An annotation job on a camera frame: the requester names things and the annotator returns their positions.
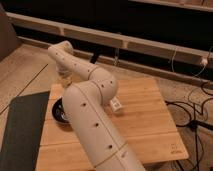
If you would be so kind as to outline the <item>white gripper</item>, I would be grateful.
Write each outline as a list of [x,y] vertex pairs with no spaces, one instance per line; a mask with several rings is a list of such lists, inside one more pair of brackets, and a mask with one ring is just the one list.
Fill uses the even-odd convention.
[[72,72],[68,71],[62,66],[57,67],[57,73],[59,75],[58,81],[63,88],[67,88],[72,84]]

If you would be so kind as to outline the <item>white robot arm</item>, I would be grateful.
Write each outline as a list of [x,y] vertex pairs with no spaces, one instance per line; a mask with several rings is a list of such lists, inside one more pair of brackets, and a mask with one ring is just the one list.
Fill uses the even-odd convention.
[[60,72],[72,71],[83,79],[64,90],[62,105],[95,171],[146,171],[103,109],[117,94],[116,78],[75,57],[68,41],[51,45],[48,54]]

